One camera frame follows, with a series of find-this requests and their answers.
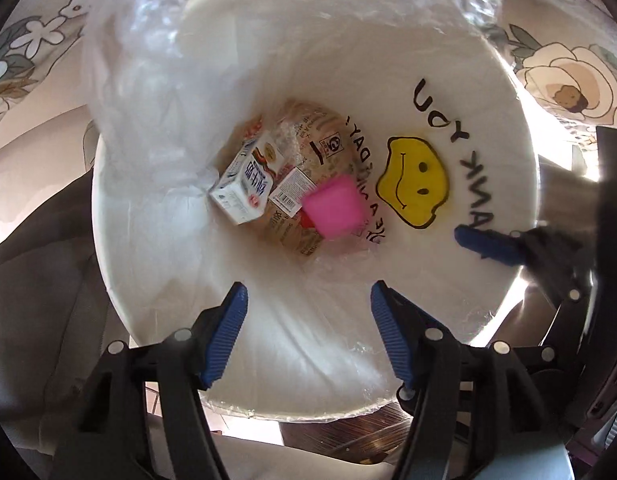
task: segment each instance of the white carton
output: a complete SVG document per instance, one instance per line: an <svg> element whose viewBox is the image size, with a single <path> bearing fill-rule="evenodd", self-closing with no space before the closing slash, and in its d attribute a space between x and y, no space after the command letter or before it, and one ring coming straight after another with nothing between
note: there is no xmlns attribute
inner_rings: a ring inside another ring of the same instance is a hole
<svg viewBox="0 0 617 480"><path fill-rule="evenodd" d="M263 133L247 140L210 196L236 223L243 224L264 214L266 200L284 159L271 137Z"/></svg>

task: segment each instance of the pink sponge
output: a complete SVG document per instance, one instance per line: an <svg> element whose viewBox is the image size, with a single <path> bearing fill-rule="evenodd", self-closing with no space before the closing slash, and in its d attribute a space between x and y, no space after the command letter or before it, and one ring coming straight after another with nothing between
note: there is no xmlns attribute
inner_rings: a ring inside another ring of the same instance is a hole
<svg viewBox="0 0 617 480"><path fill-rule="evenodd" d="M349 175L336 176L304 196L302 210L324 238L345 235L368 219L368 209Z"/></svg>

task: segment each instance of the ribbed blue pad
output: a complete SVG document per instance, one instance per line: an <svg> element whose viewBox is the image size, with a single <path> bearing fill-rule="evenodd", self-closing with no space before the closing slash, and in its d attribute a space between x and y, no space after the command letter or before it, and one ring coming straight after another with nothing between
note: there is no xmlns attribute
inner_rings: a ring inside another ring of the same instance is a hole
<svg viewBox="0 0 617 480"><path fill-rule="evenodd" d="M407 345L407 340L400 332L399 326L378 283L371 288L371 312L384 342L384 348L391 361L393 373L398 379L404 381L407 388L411 388L415 377L411 369L409 345Z"/></svg>
<svg viewBox="0 0 617 480"><path fill-rule="evenodd" d="M207 387L220 379L226 369L226 363L246 317L247 306L248 292L242 285L227 306L224 317L206 349L206 369L202 374L202 381Z"/></svg>
<svg viewBox="0 0 617 480"><path fill-rule="evenodd" d="M455 227L455 241L465 249L481 254L485 258L492 258L501 264L511 267L524 264L524 256L517 244L505 235L458 225Z"/></svg>

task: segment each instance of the white label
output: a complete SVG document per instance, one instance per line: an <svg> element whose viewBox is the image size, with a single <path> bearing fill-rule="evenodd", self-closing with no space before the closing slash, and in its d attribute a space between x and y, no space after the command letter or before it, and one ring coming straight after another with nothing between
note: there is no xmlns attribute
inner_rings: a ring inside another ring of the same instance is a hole
<svg viewBox="0 0 617 480"><path fill-rule="evenodd" d="M269 200L288 216L294 217L302 207L304 195L315 188L316 185L309 177L298 168L293 168L280 185L272 190Z"/></svg>

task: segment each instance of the yellow smiley face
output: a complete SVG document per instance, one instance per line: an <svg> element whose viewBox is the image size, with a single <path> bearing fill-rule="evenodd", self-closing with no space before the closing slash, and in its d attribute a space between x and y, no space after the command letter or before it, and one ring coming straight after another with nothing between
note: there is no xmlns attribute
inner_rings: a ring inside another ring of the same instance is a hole
<svg viewBox="0 0 617 480"><path fill-rule="evenodd" d="M440 157L424 139L391 137L387 168L376 191L404 222L425 229L449 197L449 179Z"/></svg>

